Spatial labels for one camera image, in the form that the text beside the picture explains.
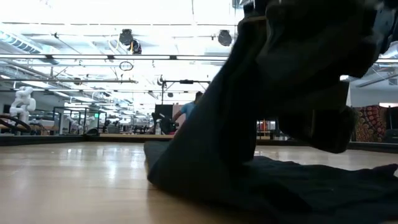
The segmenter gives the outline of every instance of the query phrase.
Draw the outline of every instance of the dark fabric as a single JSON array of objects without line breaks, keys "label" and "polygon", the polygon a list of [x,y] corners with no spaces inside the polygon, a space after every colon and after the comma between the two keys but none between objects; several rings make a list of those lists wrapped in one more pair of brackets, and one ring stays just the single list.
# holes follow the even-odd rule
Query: dark fabric
[{"label": "dark fabric", "polygon": [[[394,216],[398,219],[396,164],[348,171],[256,156],[241,167],[232,168],[234,172],[226,172],[225,167],[209,170],[213,167],[211,158],[185,166],[190,161],[186,158],[169,165],[170,169],[163,170],[165,175],[157,175],[157,161],[169,144],[145,143],[149,180],[178,195],[222,202],[258,211],[259,215],[271,213],[279,223],[370,224]],[[212,175],[223,171],[219,178],[226,181],[225,185]]]},{"label": "dark fabric", "polygon": [[[344,113],[348,84],[339,77],[361,78],[383,34],[371,36],[372,27],[363,26],[357,0],[257,2],[255,12],[245,8],[228,60],[174,139],[146,144],[148,180],[189,199],[271,213],[279,223],[370,224],[397,215],[396,165],[347,171],[254,157],[256,120],[283,114],[304,114],[303,125],[312,126],[302,135],[309,138],[298,140],[346,150],[353,116]],[[314,111],[334,111],[342,121],[334,123],[332,141],[313,133],[327,116],[312,114],[329,114]]]},{"label": "dark fabric", "polygon": [[379,105],[355,108],[358,121],[356,124],[356,141],[381,142],[386,134],[386,111]]}]

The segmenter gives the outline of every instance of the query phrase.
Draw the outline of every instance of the wooden floor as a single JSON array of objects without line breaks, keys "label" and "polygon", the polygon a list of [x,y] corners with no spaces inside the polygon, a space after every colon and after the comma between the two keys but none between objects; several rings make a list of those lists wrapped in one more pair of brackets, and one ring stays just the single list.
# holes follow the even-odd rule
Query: wooden floor
[{"label": "wooden floor", "polygon": [[[282,161],[362,169],[398,154],[309,147],[258,147]],[[247,214],[173,198],[146,180],[142,144],[72,143],[0,147],[0,223],[254,223]]]}]

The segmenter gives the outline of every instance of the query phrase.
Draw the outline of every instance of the blue shirt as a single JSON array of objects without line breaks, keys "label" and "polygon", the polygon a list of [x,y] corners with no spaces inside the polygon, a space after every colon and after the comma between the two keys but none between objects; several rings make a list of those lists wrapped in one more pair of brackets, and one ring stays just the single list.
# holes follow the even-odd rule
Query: blue shirt
[{"label": "blue shirt", "polygon": [[188,117],[191,115],[191,112],[194,108],[195,108],[195,104],[193,102],[187,103],[186,105],[182,106],[181,113],[185,114],[185,119],[188,119]]}]

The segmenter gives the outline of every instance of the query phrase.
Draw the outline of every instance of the fluorescent light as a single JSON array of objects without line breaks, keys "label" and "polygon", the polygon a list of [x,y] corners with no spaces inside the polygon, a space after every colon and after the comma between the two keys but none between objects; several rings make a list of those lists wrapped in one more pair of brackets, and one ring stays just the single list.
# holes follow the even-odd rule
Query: fluorescent light
[{"label": "fluorescent light", "polygon": [[398,59],[382,58],[382,59],[377,60],[376,63],[398,63]]},{"label": "fluorescent light", "polygon": [[103,91],[112,91],[112,90],[83,90],[86,92],[103,92]]},{"label": "fluorescent light", "polygon": [[95,100],[88,98],[88,97],[82,97],[82,96],[74,96],[74,99],[84,101],[84,102],[94,102]]},{"label": "fluorescent light", "polygon": [[227,56],[177,56],[177,60],[215,60],[226,61]]},{"label": "fluorescent light", "polygon": [[63,97],[70,97],[64,93],[59,93],[59,92],[54,92],[55,94],[59,95],[59,96],[63,96]]},{"label": "fluorescent light", "polygon": [[66,108],[66,109],[68,109],[68,110],[78,110],[78,111],[85,110],[84,108],[73,108],[73,107],[69,107],[69,108]]},{"label": "fluorescent light", "polygon": [[132,115],[132,114],[135,114],[136,112],[134,112],[134,111],[122,111],[124,114],[130,114],[130,115]]},{"label": "fluorescent light", "polygon": [[347,80],[349,78],[348,75],[340,75],[340,81]]},{"label": "fluorescent light", "polygon": [[379,103],[381,107],[397,107],[398,103]]},{"label": "fluorescent light", "polygon": [[45,90],[43,90],[43,89],[33,89],[33,91],[45,91]]},{"label": "fluorescent light", "polygon": [[117,112],[116,110],[101,110],[101,111],[107,112],[107,113]]},{"label": "fluorescent light", "polygon": [[115,59],[121,60],[168,60],[167,55],[115,55]]},{"label": "fluorescent light", "polygon": [[74,105],[70,103],[65,103],[64,107],[69,107],[69,108],[88,108],[88,105]]},{"label": "fluorescent light", "polygon": [[69,90],[69,89],[65,89],[65,90],[61,90],[61,89],[51,89],[49,91],[80,91],[80,90]]},{"label": "fluorescent light", "polygon": [[45,55],[37,54],[0,54],[0,58],[33,58],[33,59],[43,59],[47,58]]},{"label": "fluorescent light", "polygon": [[106,55],[53,55],[54,59],[108,59]]},{"label": "fluorescent light", "polygon": [[52,85],[48,85],[44,82],[32,82],[32,81],[23,81],[22,83],[28,84],[28,85],[32,85],[32,86],[37,86],[37,87],[41,87],[41,88],[51,88],[54,87]]},{"label": "fluorescent light", "polygon": [[118,109],[118,108],[115,107],[115,106],[105,106],[105,108],[106,108],[106,109],[109,109],[109,110],[117,110],[117,109]]}]

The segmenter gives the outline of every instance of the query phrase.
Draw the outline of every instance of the person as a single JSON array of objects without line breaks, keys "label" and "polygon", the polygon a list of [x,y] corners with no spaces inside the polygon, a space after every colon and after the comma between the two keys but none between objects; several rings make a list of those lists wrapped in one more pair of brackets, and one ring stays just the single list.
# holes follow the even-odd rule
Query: person
[{"label": "person", "polygon": [[191,115],[192,110],[198,104],[202,95],[203,95],[202,92],[200,92],[200,91],[197,92],[195,95],[195,101],[187,103],[186,105],[183,105],[181,110],[173,116],[172,122],[175,122],[183,114],[185,114],[185,119],[188,119],[188,117]]}]

